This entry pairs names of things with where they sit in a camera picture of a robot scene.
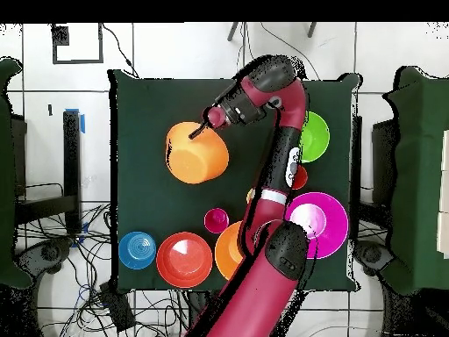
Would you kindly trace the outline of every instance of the red plate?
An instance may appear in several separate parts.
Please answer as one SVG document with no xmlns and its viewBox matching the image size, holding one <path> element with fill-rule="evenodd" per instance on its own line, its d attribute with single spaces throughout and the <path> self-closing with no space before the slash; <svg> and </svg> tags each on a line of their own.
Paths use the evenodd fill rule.
<svg viewBox="0 0 449 337">
<path fill-rule="evenodd" d="M 202 283 L 212 270 L 212 251 L 194 233 L 176 233 L 158 249 L 156 265 L 160 276 L 174 287 L 191 288 Z"/>
</svg>

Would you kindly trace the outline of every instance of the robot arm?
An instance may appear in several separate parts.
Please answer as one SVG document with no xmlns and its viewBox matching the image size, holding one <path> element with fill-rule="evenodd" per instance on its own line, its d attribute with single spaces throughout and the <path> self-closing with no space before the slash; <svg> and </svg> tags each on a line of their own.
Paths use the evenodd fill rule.
<svg viewBox="0 0 449 337">
<path fill-rule="evenodd" d="M 276 109 L 274 138 L 253 186 L 239 231 L 244 260 L 185 337 L 268 337 L 303 275 L 309 241 L 284 221 L 285 204 L 300 159 L 305 93 L 289 58 L 263 56 L 203 113 L 204 127 L 249 125 Z"/>
</svg>

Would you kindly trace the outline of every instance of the orange bucket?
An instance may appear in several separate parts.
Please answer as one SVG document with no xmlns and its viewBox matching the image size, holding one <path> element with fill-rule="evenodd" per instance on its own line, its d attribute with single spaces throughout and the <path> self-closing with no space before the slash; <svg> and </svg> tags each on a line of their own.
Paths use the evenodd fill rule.
<svg viewBox="0 0 449 337">
<path fill-rule="evenodd" d="M 235 269 L 243 259 L 237 245 L 240 224 L 242 221 L 230 225 L 218 237 L 215 245 L 215 262 L 218 270 L 226 280 L 231 279 Z"/>
<path fill-rule="evenodd" d="M 193 140 L 189 134 L 198 123 L 174 125 L 167 134 L 166 164 L 178 180 L 184 183 L 203 183 L 220 176 L 229 162 L 225 142 L 210 128 L 204 129 Z"/>
</svg>

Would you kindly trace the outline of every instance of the blue tape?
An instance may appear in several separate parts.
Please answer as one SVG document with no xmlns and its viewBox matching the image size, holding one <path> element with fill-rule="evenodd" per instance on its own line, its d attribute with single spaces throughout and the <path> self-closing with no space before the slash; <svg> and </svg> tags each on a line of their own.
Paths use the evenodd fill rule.
<svg viewBox="0 0 449 337">
<path fill-rule="evenodd" d="M 86 238 L 82 235 L 82 236 L 79 236 L 78 237 L 78 242 L 79 243 L 83 243 L 84 242 L 84 240 L 85 240 Z M 74 244 L 72 244 L 72 247 L 71 248 L 77 248 L 78 246 L 76 245 L 76 243 L 74 243 Z"/>
<path fill-rule="evenodd" d="M 80 130 L 82 133 L 86 133 L 86 127 L 84 126 L 85 122 L 84 122 L 84 114 L 81 115 L 81 120 L 80 120 Z"/>
</svg>

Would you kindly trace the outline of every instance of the dark green table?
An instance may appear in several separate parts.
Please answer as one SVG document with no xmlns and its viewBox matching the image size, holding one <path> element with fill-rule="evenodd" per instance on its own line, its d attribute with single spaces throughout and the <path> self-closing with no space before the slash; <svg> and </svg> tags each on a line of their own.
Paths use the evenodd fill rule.
<svg viewBox="0 0 449 337">
<path fill-rule="evenodd" d="M 246 194 L 251 189 L 274 113 L 261 122 L 234 126 L 219 132 L 230 161 L 218 178 L 189 185 L 178 181 L 165 164 L 165 139 L 169 128 L 182 121 L 199 121 L 232 80 L 134 79 L 114 71 L 118 105 L 118 240 L 131 231 L 150 233 L 157 246 L 173 233 L 188 231 L 215 247 L 218 235 L 206 231 L 203 216 L 212 207 L 224 208 L 230 223 L 243 218 Z M 349 152 L 351 146 L 351 97 L 359 84 L 356 74 L 339 81 L 305 82 L 310 110 L 328 124 L 331 142 L 324 155 L 305 167 L 306 186 L 294 196 L 321 191 L 334 196 L 348 211 Z M 306 289 L 355 290 L 346 276 L 347 244 L 318 260 Z M 209 277 L 192 290 L 219 290 L 225 279 L 216 264 Z M 120 289 L 167 290 L 173 287 L 159 275 L 155 262 L 142 270 L 118 267 Z"/>
</svg>

